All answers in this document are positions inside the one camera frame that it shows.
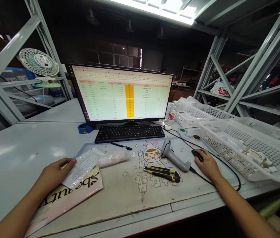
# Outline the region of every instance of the computer mouse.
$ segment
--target computer mouse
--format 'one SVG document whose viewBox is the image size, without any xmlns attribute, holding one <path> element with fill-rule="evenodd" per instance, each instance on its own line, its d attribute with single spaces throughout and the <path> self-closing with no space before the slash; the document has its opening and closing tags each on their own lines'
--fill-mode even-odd
<svg viewBox="0 0 280 238">
<path fill-rule="evenodd" d="M 194 155 L 194 157 L 196 156 L 200 162 L 204 161 L 203 157 L 199 153 L 195 152 L 195 150 L 192 150 L 192 154 Z"/>
<path fill-rule="evenodd" d="M 171 126 L 169 124 L 165 124 L 164 125 L 164 129 L 166 129 L 167 131 L 171 130 Z"/>
</svg>

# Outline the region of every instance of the window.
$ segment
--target window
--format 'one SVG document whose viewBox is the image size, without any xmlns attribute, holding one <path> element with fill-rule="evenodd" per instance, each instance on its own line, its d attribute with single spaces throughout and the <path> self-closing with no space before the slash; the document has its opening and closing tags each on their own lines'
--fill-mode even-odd
<svg viewBox="0 0 280 238">
<path fill-rule="evenodd" d="M 141 68 L 142 49 L 134 46 L 87 40 L 84 63 L 111 64 Z"/>
</svg>

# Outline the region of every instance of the monitor screen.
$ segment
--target monitor screen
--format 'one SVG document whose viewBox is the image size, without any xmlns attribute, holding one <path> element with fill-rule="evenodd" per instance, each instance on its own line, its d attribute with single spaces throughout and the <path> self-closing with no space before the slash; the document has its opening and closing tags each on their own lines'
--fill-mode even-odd
<svg viewBox="0 0 280 238">
<path fill-rule="evenodd" d="M 66 65 L 87 122 L 165 117 L 173 75 Z"/>
</svg>

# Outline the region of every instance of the pen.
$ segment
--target pen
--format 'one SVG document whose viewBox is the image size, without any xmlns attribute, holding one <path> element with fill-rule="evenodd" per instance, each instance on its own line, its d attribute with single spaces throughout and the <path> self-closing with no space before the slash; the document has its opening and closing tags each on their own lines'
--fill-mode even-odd
<svg viewBox="0 0 280 238">
<path fill-rule="evenodd" d="M 132 148 L 124 146 L 124 145 L 119 145 L 119 144 L 116 144 L 116 143 L 113 143 L 113 142 L 110 142 L 110 143 L 113 144 L 113 145 L 119 146 L 119 147 L 126 147 L 127 150 L 132 150 Z"/>
</svg>

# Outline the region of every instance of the white fan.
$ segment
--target white fan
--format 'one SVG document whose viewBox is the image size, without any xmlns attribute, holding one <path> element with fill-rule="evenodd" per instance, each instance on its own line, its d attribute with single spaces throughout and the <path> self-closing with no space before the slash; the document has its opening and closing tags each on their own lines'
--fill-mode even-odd
<svg viewBox="0 0 280 238">
<path fill-rule="evenodd" d="M 59 83 L 53 82 L 55 79 L 51 78 L 51 76 L 58 73 L 59 67 L 50 56 L 40 50 L 25 48 L 20 51 L 19 57 L 23 66 L 28 70 L 45 76 L 36 77 L 35 79 L 39 79 L 42 82 L 33 84 L 33 86 L 42 88 L 57 88 L 61 86 Z"/>
</svg>

